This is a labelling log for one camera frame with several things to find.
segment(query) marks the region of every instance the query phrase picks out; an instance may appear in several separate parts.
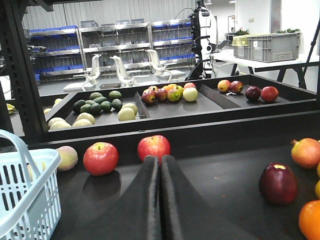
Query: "apple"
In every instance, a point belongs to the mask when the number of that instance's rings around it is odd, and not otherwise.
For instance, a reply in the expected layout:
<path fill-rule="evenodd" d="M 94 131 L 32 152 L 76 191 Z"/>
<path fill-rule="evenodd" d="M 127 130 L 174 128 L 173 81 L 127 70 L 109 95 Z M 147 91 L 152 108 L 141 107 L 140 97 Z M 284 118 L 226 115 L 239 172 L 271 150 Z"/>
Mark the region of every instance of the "apple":
<path fill-rule="evenodd" d="M 230 92 L 232 92 L 234 94 L 238 94 L 238 93 L 241 93 L 243 87 L 244 87 L 244 85 L 241 81 L 235 80 L 230 83 L 229 90 L 230 90 Z"/>
<path fill-rule="evenodd" d="M 61 162 L 57 167 L 58 171 L 69 171 L 75 167 L 78 162 L 77 151 L 71 146 L 61 146 L 56 149 L 60 155 Z"/>
<path fill-rule="evenodd" d="M 218 82 L 217 88 L 219 89 L 220 92 L 222 93 L 227 93 L 230 88 L 230 81 L 229 80 L 221 80 Z"/>
<path fill-rule="evenodd" d="M 176 88 L 170 89 L 167 93 L 167 98 L 170 102 L 176 102 L 181 98 L 180 91 Z"/>
<path fill-rule="evenodd" d="M 193 82 L 187 82 L 187 83 L 183 86 L 184 89 L 187 89 L 187 88 L 195 88 L 195 87 L 196 87 L 196 85 L 195 85 Z"/>
<path fill-rule="evenodd" d="M 144 90 L 142 95 L 141 95 L 141 99 L 146 104 L 153 104 L 155 102 L 155 100 L 156 100 L 155 91 L 153 91 L 151 89 Z"/>
<path fill-rule="evenodd" d="M 148 87 L 148 89 L 151 89 L 153 91 L 157 91 L 158 87 L 153 85 L 153 86 Z"/>
<path fill-rule="evenodd" d="M 144 161 L 148 155 L 157 156 L 159 164 L 163 155 L 171 154 L 171 146 L 168 139 L 162 135 L 147 136 L 140 140 L 138 147 L 138 156 L 141 161 Z"/>
<path fill-rule="evenodd" d="M 188 87 L 183 91 L 183 98 L 187 102 L 193 102 L 198 98 L 198 91 L 195 87 Z"/>
<path fill-rule="evenodd" d="M 269 163 L 260 176 L 259 190 L 268 203 L 289 205 L 298 195 L 298 181 L 289 166 Z"/>
<path fill-rule="evenodd" d="M 165 101 L 167 99 L 167 91 L 164 88 L 159 88 L 155 91 L 155 98 L 159 101 Z"/>
<path fill-rule="evenodd" d="M 83 165 L 93 176 L 102 176 L 115 170 L 119 161 L 117 148 L 111 143 L 96 142 L 85 151 Z"/>
<path fill-rule="evenodd" d="M 250 86 L 244 93 L 245 97 L 251 101 L 257 101 L 260 98 L 261 90 L 257 86 Z"/>
<path fill-rule="evenodd" d="M 265 86 L 261 90 L 261 98 L 266 102 L 273 102 L 279 95 L 278 89 L 274 86 Z"/>

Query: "floor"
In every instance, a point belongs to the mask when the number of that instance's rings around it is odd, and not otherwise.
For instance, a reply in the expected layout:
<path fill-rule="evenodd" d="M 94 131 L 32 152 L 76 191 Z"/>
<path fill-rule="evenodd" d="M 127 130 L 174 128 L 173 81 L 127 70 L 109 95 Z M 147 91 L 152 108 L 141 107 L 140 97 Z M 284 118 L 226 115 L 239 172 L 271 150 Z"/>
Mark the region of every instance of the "floor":
<path fill-rule="evenodd" d="M 186 76 L 189 74 L 189 68 L 179 68 L 179 70 L 186 72 Z M 217 78 L 223 78 L 230 76 L 232 70 L 231 64 L 225 64 L 225 62 L 216 62 L 214 64 L 214 71 L 216 73 Z M 248 68 L 245 66 L 239 66 L 238 70 L 240 74 L 249 74 Z M 266 71 L 266 72 L 257 72 L 256 75 L 268 78 L 271 80 L 276 80 L 278 77 L 278 70 L 275 71 Z M 149 77 L 146 78 L 140 78 L 140 82 L 146 82 L 146 81 L 157 81 L 157 77 L 152 75 L 150 72 L 143 72 L 143 75 L 149 74 Z M 317 66 L 311 66 L 308 67 L 307 72 L 305 74 L 305 82 L 307 89 L 312 92 L 317 92 L 317 79 L 318 79 L 318 67 Z M 82 82 L 84 79 L 77 79 L 77 82 Z M 98 86 L 102 84 L 113 84 L 113 83 L 119 83 L 117 76 L 115 75 L 108 75 L 108 76 L 101 76 L 98 79 L 99 84 Z M 60 81 L 54 81 L 54 82 L 42 82 L 38 85 L 39 94 L 40 96 L 47 96 L 47 95 L 57 95 L 57 94 L 63 94 L 63 88 L 69 84 L 74 83 L 74 80 L 60 80 Z M 283 82 L 292 86 L 298 86 L 298 77 L 295 71 L 292 69 L 288 69 L 284 75 Z"/>

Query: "white wall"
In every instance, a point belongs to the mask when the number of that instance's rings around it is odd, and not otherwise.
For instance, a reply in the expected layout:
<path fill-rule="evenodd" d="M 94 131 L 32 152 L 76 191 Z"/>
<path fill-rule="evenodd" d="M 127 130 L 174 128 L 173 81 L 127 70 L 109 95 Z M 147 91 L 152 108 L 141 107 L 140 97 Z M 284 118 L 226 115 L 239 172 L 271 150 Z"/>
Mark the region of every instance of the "white wall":
<path fill-rule="evenodd" d="M 250 34 L 270 32 L 270 0 L 236 0 L 236 30 L 249 29 Z"/>
<path fill-rule="evenodd" d="M 281 29 L 300 29 L 300 54 L 308 54 L 320 18 L 320 0 L 282 0 L 281 15 Z M 317 46 L 312 55 L 317 54 Z"/>
<path fill-rule="evenodd" d="M 225 34 L 228 33 L 228 16 L 236 14 L 236 4 L 229 3 L 228 0 L 213 0 L 211 5 L 206 7 L 212 12 L 214 16 L 217 16 L 217 28 L 218 28 L 218 41 L 225 40 Z M 229 32 L 231 27 L 234 26 L 232 19 L 229 20 Z"/>

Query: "pomegranate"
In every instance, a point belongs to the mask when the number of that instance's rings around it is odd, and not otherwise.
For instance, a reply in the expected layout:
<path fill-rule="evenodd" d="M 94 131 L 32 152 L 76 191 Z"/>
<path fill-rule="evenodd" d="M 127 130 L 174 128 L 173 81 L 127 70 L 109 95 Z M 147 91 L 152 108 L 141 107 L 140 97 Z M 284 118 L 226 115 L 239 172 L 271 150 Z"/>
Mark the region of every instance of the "pomegranate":
<path fill-rule="evenodd" d="M 314 169 L 320 162 L 320 142 L 312 138 L 292 140 L 292 159 L 302 168 Z"/>

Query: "dark red apple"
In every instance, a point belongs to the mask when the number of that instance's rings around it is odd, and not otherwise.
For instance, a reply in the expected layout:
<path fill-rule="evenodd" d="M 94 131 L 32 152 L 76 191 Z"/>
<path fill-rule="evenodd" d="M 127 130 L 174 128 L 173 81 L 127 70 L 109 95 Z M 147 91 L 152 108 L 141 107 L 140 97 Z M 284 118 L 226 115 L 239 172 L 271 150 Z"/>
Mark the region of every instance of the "dark red apple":
<path fill-rule="evenodd" d="M 241 81 L 238 81 L 238 80 L 232 81 L 230 83 L 229 91 L 234 94 L 238 94 L 238 93 L 241 93 L 243 87 L 244 85 Z"/>
<path fill-rule="evenodd" d="M 289 205 L 298 195 L 298 181 L 289 166 L 269 163 L 259 179 L 259 190 L 268 203 Z"/>
<path fill-rule="evenodd" d="M 146 104 L 153 104 L 155 102 L 155 100 L 156 100 L 155 91 L 153 91 L 151 89 L 144 90 L 142 95 L 141 95 L 141 99 Z"/>
<path fill-rule="evenodd" d="M 141 161 L 146 156 L 157 156 L 159 164 L 163 155 L 170 155 L 171 146 L 168 139 L 162 135 L 147 136 L 140 140 L 137 147 L 138 155 Z"/>
<path fill-rule="evenodd" d="M 261 98 L 266 102 L 273 102 L 279 95 L 278 89 L 274 86 L 265 86 L 261 91 Z"/>
<path fill-rule="evenodd" d="M 251 101 L 257 101 L 260 98 L 261 90 L 257 86 L 250 86 L 244 93 L 245 97 Z"/>
<path fill-rule="evenodd" d="M 159 101 L 165 101 L 167 99 L 167 91 L 164 88 L 159 88 L 155 91 L 155 98 Z"/>

